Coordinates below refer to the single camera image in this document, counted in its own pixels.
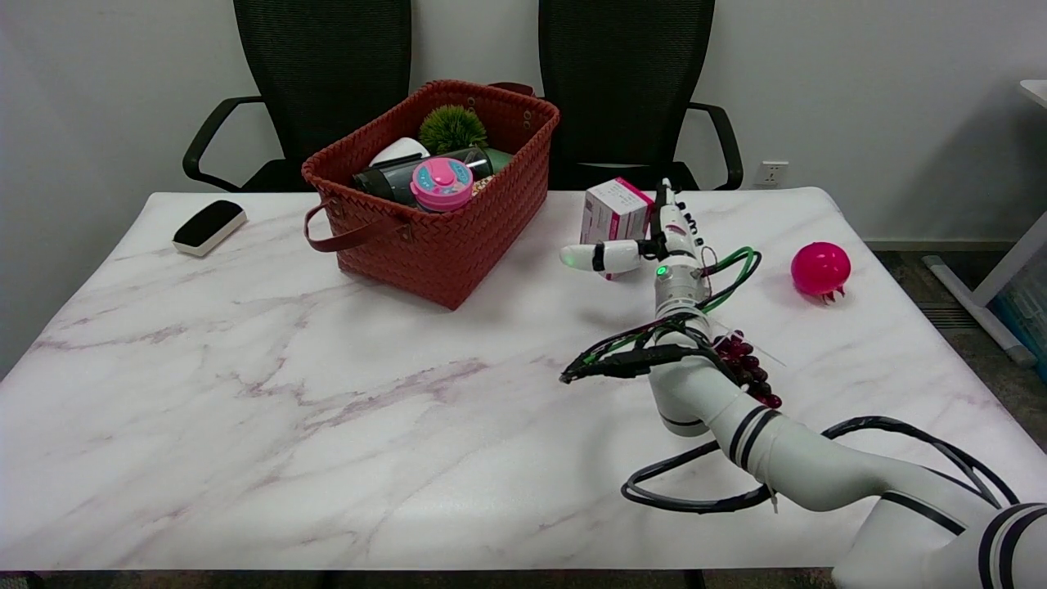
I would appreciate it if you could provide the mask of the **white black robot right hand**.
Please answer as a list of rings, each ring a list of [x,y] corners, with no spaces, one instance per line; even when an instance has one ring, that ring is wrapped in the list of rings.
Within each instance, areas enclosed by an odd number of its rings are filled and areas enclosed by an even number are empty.
[[[646,260],[699,257],[696,224],[677,201],[669,178],[655,191],[642,191],[624,178],[591,187],[584,195],[578,245],[562,247],[559,260],[576,271],[612,280]]]

